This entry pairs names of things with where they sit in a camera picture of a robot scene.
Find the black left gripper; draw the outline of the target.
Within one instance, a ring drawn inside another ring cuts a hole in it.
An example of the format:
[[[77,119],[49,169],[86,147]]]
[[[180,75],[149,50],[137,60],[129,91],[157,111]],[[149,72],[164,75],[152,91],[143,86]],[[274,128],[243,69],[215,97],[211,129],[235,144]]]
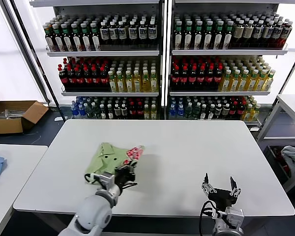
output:
[[[115,168],[115,184],[120,190],[136,186],[135,173],[132,172],[137,166],[137,161],[130,161],[128,164],[122,163]]]

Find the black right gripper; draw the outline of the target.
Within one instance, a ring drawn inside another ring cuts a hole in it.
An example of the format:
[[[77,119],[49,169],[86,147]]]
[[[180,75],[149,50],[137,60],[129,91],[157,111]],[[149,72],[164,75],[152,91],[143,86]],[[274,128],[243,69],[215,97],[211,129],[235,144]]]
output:
[[[241,188],[238,188],[236,181],[230,177],[231,191],[224,189],[215,189],[208,179],[208,174],[206,173],[204,180],[202,182],[202,189],[208,199],[215,202],[217,209],[226,209],[226,207],[231,207],[237,202],[237,197],[241,193]]]

